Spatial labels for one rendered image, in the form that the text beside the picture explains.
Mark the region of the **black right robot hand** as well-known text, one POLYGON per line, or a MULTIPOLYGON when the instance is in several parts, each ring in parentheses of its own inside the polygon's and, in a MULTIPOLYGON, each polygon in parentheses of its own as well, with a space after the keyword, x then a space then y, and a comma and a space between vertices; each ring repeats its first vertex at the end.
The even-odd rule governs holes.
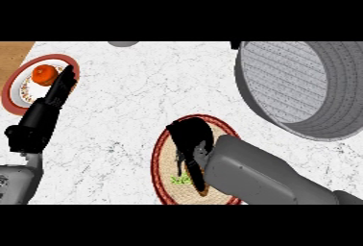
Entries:
POLYGON ((212 150, 212 131, 199 117, 174 121, 165 126, 175 145, 181 162, 186 163, 190 179, 198 192, 203 192, 202 159, 212 150))

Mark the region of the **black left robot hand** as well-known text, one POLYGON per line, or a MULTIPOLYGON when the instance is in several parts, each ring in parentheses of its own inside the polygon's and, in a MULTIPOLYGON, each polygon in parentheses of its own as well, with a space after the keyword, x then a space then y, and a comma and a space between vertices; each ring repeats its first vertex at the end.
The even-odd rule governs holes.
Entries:
POLYGON ((53 136, 59 111, 75 84, 74 66, 68 65, 54 79, 46 96, 34 101, 19 123, 4 131, 12 152, 29 154, 43 152, 53 136))

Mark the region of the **round tan red-rimmed placemat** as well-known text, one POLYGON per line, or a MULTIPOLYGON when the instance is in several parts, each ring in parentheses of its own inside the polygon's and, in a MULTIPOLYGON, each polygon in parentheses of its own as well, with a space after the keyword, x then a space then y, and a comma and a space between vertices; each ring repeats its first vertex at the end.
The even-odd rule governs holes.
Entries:
POLYGON ((226 195, 214 187, 206 186, 208 194, 199 196, 186 163, 181 162, 168 130, 164 129, 158 138, 152 160, 150 175, 153 188, 165 205, 239 205, 240 200, 226 195))

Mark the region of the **grey woven basket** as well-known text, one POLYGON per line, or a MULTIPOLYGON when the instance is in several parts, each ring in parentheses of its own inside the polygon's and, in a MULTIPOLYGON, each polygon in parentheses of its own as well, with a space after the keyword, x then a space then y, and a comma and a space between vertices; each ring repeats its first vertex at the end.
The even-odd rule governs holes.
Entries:
POLYGON ((291 134, 363 133, 363 41, 245 41, 234 77, 249 109, 291 134))

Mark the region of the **white red-rimmed plate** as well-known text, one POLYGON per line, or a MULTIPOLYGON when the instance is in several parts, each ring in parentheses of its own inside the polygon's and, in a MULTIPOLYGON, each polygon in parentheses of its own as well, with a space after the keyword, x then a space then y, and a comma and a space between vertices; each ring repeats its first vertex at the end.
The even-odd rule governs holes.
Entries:
POLYGON ((57 73, 72 65, 75 79, 80 79, 80 65, 66 55, 49 54, 26 62, 9 77, 1 91, 1 104, 12 114, 23 115, 35 99, 44 97, 49 92, 50 87, 40 86, 32 81, 32 71, 40 65, 50 65, 57 73))

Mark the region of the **orange fruit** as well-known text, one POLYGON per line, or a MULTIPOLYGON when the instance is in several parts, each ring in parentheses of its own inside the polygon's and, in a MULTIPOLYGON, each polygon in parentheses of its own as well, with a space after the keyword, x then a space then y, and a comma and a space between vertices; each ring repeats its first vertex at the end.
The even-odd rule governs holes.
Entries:
POLYGON ((51 65, 38 65, 31 73, 31 79, 40 86, 50 86, 57 77, 57 71, 51 65))

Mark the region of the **brown wooden board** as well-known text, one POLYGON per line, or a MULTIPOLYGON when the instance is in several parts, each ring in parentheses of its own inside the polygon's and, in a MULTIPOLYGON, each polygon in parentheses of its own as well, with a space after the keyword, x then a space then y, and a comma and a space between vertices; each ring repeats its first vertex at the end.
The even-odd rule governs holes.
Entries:
POLYGON ((34 41, 0 41, 0 90, 34 46, 34 41))

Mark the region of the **grey round object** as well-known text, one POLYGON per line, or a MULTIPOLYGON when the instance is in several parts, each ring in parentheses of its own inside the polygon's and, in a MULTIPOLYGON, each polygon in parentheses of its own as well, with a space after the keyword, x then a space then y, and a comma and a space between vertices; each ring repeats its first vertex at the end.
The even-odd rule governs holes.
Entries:
POLYGON ((115 47, 130 47, 133 46, 139 41, 108 41, 108 43, 115 47))

